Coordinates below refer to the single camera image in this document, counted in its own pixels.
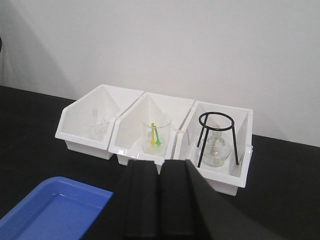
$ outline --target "blue plastic tray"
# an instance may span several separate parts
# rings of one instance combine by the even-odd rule
[[[78,240],[112,194],[65,177],[49,178],[0,220],[0,240]]]

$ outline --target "black tabletop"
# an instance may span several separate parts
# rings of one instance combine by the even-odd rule
[[[0,218],[51,177],[117,188],[126,167],[115,155],[105,160],[70,151],[55,138],[72,102],[0,86]],[[252,144],[246,187],[221,195],[287,239],[320,239],[320,148],[257,135]]]

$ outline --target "storage bin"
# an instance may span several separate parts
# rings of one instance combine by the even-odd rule
[[[226,159],[224,165],[220,167],[211,167],[202,161],[201,166],[197,167],[197,170],[216,191],[235,196],[238,187],[244,188],[246,186],[253,149],[252,109],[196,101],[177,136],[173,158],[180,160],[190,159],[195,166],[198,165],[202,148],[202,144],[197,147],[202,129],[202,126],[199,123],[199,116],[206,112],[220,112],[233,118],[239,165],[236,165],[233,135],[232,130],[230,129],[222,132],[223,138],[232,146],[232,152]],[[226,124],[230,125],[230,122],[224,121],[228,121],[228,119],[222,119],[221,117],[215,119],[211,116],[208,118],[208,124],[211,126],[215,124],[224,126],[226,126]]]
[[[108,160],[116,119],[143,93],[101,84],[63,109],[55,137],[65,140],[69,150]]]
[[[154,161],[159,170],[165,159],[173,157],[176,135],[194,102],[193,99],[145,92],[116,120],[109,152],[117,154],[118,161],[122,165],[127,165],[129,159],[149,160]],[[144,152],[143,126],[145,122],[152,122],[153,119],[160,122],[162,119],[171,120],[163,156]]]

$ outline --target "glass cup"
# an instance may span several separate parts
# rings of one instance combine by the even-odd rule
[[[165,157],[170,138],[171,119],[166,115],[150,116],[142,121],[143,151],[146,154]]]

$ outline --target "black object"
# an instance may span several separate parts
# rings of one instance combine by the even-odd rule
[[[228,126],[228,127],[225,127],[225,128],[210,127],[210,126],[207,125],[207,120],[208,120],[209,115],[221,115],[221,116],[224,116],[224,117],[228,118],[231,121],[231,125]],[[201,153],[200,153],[199,162],[198,162],[197,167],[200,168],[200,165],[201,165],[202,157],[204,155],[204,150],[205,150],[206,143],[207,143],[209,130],[223,132],[223,131],[227,131],[227,130],[232,129],[233,146],[234,146],[234,154],[235,154],[235,164],[239,165],[237,142],[236,142],[235,121],[233,120],[233,118],[230,117],[229,115],[225,114],[225,113],[222,113],[222,112],[210,111],[210,112],[205,112],[205,113],[203,113],[203,114],[201,114],[199,116],[199,123],[202,125],[202,129],[201,129],[201,133],[200,133],[200,137],[199,137],[198,143],[196,145],[197,148],[200,145],[200,141],[201,141],[201,138],[202,138],[202,135],[204,133],[205,128],[206,128],[206,132],[205,132],[203,145],[202,145],[202,149],[201,149]]]
[[[190,160],[185,161],[193,197],[196,239],[284,240],[237,210],[200,175]]]
[[[81,239],[157,239],[157,187],[153,161],[129,160],[117,190]]]
[[[161,168],[159,187],[162,239],[194,239],[194,209],[185,162],[166,160]]]
[[[153,240],[158,237],[157,187],[158,172],[154,162],[135,160],[124,239]]]

